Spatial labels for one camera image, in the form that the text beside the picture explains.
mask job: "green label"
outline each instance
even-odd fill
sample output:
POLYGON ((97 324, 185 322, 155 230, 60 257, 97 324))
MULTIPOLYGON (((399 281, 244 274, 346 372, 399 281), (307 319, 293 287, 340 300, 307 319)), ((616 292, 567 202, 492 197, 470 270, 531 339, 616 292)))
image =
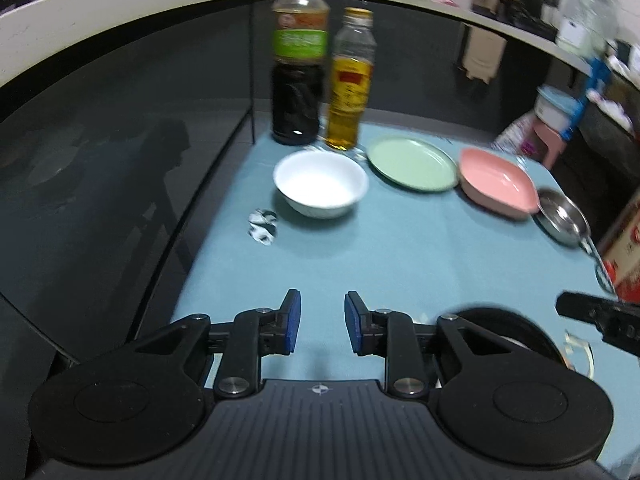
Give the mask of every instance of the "green label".
POLYGON ((309 28, 281 29, 273 35, 276 56, 317 59, 326 52, 326 31, 309 28))

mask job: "soy sauce bottle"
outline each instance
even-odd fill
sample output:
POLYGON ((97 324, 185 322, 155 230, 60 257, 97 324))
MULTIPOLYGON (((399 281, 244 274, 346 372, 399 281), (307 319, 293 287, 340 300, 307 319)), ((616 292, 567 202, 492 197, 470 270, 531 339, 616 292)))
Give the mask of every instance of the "soy sauce bottle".
POLYGON ((276 0, 273 10, 273 138, 283 144, 309 144, 320 129, 329 6, 324 0, 276 0))

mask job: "blue lid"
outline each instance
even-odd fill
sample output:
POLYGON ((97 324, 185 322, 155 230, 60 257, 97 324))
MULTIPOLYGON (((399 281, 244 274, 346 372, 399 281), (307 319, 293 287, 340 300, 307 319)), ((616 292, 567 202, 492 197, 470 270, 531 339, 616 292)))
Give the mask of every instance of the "blue lid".
POLYGON ((580 104, 576 99, 564 92, 559 91, 549 85, 542 85, 538 88, 538 93, 542 95, 553 106, 572 117, 580 104))

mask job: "clear plastic bottle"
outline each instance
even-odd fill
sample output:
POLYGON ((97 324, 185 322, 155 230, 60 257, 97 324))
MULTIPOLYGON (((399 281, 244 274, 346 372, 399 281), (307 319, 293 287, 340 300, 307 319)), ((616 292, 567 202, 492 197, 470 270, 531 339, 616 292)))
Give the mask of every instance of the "clear plastic bottle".
POLYGON ((276 0, 273 11, 273 137, 284 144, 308 144, 320 127, 329 6, 324 0, 276 0))
POLYGON ((335 37, 326 143, 337 150, 356 145, 360 118, 369 100, 376 51, 372 17, 370 10, 347 7, 344 27, 335 37))
POLYGON ((618 34, 618 0, 563 0, 556 44, 585 59, 600 57, 618 34))

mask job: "countertop edge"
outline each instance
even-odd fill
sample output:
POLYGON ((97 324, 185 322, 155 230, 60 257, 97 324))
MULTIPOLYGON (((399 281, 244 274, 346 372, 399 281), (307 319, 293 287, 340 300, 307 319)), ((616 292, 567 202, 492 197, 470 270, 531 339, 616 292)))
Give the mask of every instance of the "countertop edge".
MULTIPOLYGON (((110 28, 165 10, 215 0, 36 0, 0 15, 0 86, 25 70, 110 28)), ((379 0, 430 10, 530 44, 590 74, 587 62, 551 41, 469 10, 431 0, 379 0)))

